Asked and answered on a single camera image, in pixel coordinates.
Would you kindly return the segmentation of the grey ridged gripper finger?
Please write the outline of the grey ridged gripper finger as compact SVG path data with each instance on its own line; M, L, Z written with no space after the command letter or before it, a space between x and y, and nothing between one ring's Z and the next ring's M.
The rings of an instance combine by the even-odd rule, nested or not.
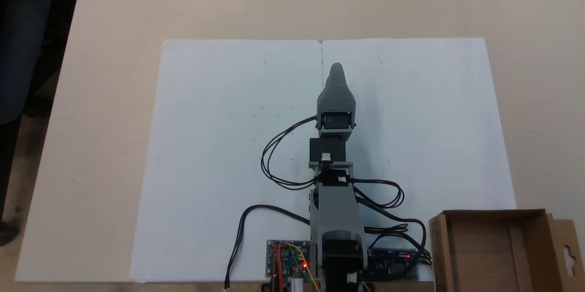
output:
M356 100L351 92L343 66L334 63L330 68L330 88L328 92L320 93L317 99L319 111L355 111Z

